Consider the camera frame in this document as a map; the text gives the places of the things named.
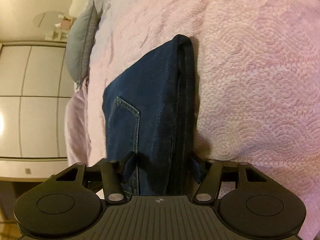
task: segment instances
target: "jeans back pocket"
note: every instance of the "jeans back pocket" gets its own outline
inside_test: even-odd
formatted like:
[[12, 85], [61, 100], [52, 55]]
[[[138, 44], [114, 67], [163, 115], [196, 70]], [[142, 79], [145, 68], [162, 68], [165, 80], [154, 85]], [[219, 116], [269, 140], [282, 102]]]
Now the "jeans back pocket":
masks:
[[[129, 152], [138, 152], [140, 112], [129, 103], [117, 97], [111, 108], [107, 130], [107, 157], [121, 161]], [[127, 197], [139, 194], [138, 167], [129, 182], [123, 184]]]

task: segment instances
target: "metal screw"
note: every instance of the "metal screw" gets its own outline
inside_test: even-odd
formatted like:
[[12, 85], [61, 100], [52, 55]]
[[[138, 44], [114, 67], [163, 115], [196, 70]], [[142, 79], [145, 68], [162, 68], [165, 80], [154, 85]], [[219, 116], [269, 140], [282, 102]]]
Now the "metal screw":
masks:
[[199, 201], [209, 201], [211, 196], [207, 193], [201, 193], [196, 196], [196, 199]]
[[108, 196], [108, 199], [111, 201], [120, 201], [123, 200], [123, 195], [120, 193], [113, 193]]

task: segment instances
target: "textured pink bedspread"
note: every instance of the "textured pink bedspread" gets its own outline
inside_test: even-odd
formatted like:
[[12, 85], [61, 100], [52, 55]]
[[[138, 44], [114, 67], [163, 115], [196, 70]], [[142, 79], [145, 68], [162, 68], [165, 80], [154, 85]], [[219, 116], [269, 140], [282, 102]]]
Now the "textured pink bedspread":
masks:
[[68, 164], [88, 163], [90, 140], [88, 134], [88, 91], [86, 78], [82, 86], [72, 95], [65, 112], [64, 134]]
[[313, 239], [320, 230], [320, 0], [102, 1], [88, 88], [89, 165], [106, 155], [105, 87], [184, 34], [197, 59], [196, 153], [248, 161], [294, 192], [307, 207], [300, 236]]

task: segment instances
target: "blue denim jeans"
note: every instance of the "blue denim jeans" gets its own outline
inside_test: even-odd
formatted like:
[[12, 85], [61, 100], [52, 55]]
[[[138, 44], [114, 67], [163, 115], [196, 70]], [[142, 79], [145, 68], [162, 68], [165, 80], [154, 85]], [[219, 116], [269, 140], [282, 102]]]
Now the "blue denim jeans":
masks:
[[136, 152], [127, 196], [185, 192], [193, 148], [194, 55], [183, 35], [148, 52], [103, 94], [107, 159]]

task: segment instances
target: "white cabinet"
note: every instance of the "white cabinet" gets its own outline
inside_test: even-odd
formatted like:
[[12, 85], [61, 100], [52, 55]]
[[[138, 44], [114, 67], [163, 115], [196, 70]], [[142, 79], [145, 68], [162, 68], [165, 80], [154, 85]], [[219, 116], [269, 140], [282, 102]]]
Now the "white cabinet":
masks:
[[19, 104], [20, 97], [0, 97], [0, 156], [21, 157]]
[[0, 158], [0, 179], [46, 179], [51, 175], [58, 174], [68, 167], [68, 161], [63, 159], [1, 159]]
[[65, 48], [33, 46], [23, 96], [57, 97]]
[[64, 54], [63, 47], [2, 47], [0, 158], [66, 157], [64, 115], [74, 83]]
[[57, 98], [22, 98], [20, 125], [23, 158], [58, 157], [57, 101]]
[[0, 96], [21, 96], [30, 46], [3, 46], [0, 54]]

